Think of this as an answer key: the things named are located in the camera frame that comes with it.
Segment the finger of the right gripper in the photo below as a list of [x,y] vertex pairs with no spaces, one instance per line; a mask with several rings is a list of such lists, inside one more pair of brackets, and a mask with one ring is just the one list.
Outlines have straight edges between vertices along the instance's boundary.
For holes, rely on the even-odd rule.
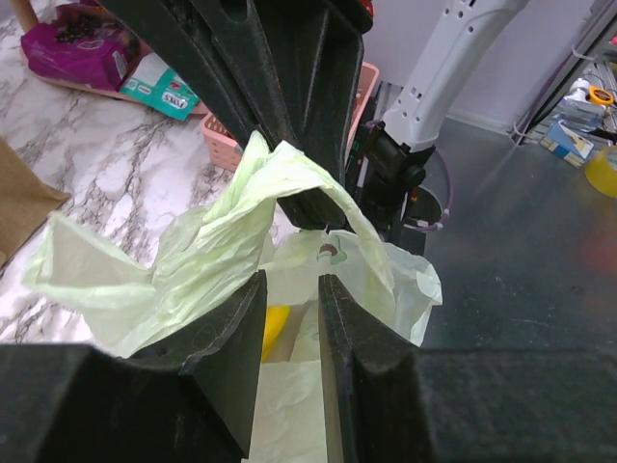
[[241,145],[299,139],[252,1],[105,1],[103,7],[184,79]]
[[255,8],[291,125],[283,139],[343,182],[372,14],[362,1],[257,1]]

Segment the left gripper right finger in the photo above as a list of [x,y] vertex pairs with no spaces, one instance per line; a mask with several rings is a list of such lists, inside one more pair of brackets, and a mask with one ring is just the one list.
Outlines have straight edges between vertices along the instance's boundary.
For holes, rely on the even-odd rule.
[[586,349],[423,349],[320,278],[331,462],[612,462],[616,357]]

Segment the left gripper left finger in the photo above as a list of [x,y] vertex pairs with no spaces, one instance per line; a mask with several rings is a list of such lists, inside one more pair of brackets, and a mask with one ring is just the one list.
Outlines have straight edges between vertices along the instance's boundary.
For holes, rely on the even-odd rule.
[[3,345],[2,460],[247,458],[266,302],[256,272],[219,307],[126,359],[85,343]]

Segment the yellow toy bananas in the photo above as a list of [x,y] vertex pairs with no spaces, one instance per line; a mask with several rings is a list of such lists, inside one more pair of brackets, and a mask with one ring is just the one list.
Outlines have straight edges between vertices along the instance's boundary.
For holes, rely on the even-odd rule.
[[269,306],[266,309],[265,325],[261,349],[261,362],[264,363],[271,354],[286,321],[290,315],[289,306]]

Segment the light green plastic grocery bag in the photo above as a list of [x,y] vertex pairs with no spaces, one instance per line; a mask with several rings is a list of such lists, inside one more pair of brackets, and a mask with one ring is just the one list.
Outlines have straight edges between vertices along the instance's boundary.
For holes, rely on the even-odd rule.
[[79,312],[97,349],[130,358],[219,307],[256,272],[290,315],[262,363],[250,452],[239,462],[327,458],[318,280],[336,275],[361,306],[420,343],[442,300],[434,266],[381,240],[324,169],[254,134],[213,204],[177,216],[143,266],[109,240],[50,216],[23,284]]

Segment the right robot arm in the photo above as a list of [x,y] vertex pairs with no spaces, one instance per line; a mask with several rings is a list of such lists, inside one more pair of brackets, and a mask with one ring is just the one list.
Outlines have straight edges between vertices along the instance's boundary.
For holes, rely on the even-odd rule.
[[[287,142],[344,181],[348,134],[373,20],[359,1],[108,1],[240,146]],[[452,102],[521,1],[450,1],[407,84],[368,131],[360,198],[375,226],[396,222],[423,182]]]

